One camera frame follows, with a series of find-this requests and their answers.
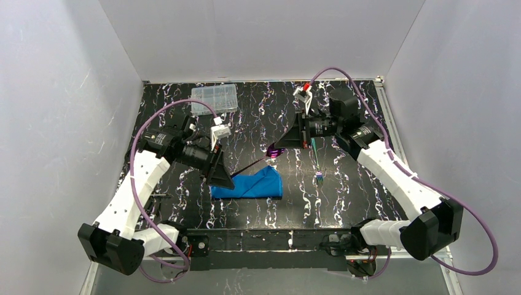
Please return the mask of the iridescent purple spoon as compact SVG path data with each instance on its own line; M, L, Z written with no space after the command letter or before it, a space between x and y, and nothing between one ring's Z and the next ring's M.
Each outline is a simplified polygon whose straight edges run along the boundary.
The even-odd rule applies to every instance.
M259 159L255 160L254 162L248 164L244 168L241 168L241 169L235 171L234 173L231 174L231 178L234 178L235 176L243 173L245 170L249 169L250 167L254 166L255 164L257 164L257 163L259 163L259 162L261 162L261 161L263 161L263 160L265 160L267 158L275 159L275 158L281 156L284 153L285 153L285 148L276 148L274 144L271 144L267 148L265 154L261 158L259 158Z

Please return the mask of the blue cloth napkin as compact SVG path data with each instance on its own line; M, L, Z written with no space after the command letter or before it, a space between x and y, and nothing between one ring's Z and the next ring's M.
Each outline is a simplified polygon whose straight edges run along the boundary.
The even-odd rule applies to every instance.
M235 188L211 187L214 199L281 199L283 182L272 166L266 166L254 175L236 175L232 178Z

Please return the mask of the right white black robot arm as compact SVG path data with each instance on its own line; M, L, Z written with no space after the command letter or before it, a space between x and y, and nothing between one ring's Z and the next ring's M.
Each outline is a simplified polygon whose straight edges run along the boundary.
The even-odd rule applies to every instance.
M405 249L423 261L459 237L463 207L414 181L402 161L386 146L384 135L365 122L358 99L347 88L335 89L329 113L310 113L311 87L297 87L293 95L305 107L296 112L292 126L274 144L276 149L310 149L313 138L335 138L340 148L368 169L404 210L405 221L367 219L351 228L349 242L362 250L371 246Z

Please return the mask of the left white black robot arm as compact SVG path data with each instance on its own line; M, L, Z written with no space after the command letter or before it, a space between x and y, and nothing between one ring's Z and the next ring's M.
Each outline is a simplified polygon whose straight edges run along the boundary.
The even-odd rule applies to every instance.
M215 117L210 146L200 147L187 142L195 131L195 123L194 117L183 116L159 129L141 132L133 163L109 205L92 224L81 225L77 233L92 262L131 275L144 257L176 246L179 230L169 224L135 229L144 205L172 163L198 170L202 181L209 186L235 187L224 165L222 146L217 143L231 134L229 126Z

